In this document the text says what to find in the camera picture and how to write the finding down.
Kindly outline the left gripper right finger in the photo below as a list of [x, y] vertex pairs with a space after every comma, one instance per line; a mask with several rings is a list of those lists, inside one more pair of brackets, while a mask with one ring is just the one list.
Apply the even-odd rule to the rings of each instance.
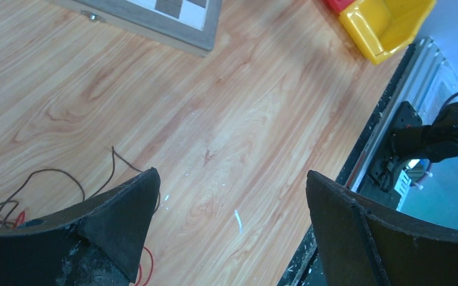
[[328, 285], [458, 285], [458, 230], [400, 213], [313, 170], [306, 197]]

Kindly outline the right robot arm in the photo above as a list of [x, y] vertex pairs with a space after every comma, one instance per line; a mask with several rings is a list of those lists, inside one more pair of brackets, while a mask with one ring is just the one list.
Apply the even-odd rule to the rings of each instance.
[[458, 157], [458, 102], [444, 107], [431, 125], [396, 129], [391, 148], [399, 158], [432, 163]]

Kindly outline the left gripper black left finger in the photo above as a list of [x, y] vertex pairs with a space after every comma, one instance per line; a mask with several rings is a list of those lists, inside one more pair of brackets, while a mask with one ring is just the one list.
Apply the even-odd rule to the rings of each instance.
[[64, 210], [0, 228], [0, 285], [128, 285], [158, 201], [155, 168]]

